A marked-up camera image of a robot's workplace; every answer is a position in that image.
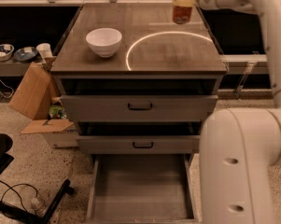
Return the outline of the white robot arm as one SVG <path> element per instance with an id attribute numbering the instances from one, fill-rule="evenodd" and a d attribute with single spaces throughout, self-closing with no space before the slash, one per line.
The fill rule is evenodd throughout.
<path id="1" fill-rule="evenodd" d="M 281 0 L 173 0 L 259 17 L 274 108 L 228 108 L 201 131 L 203 224 L 275 224 L 268 168 L 281 164 Z"/>

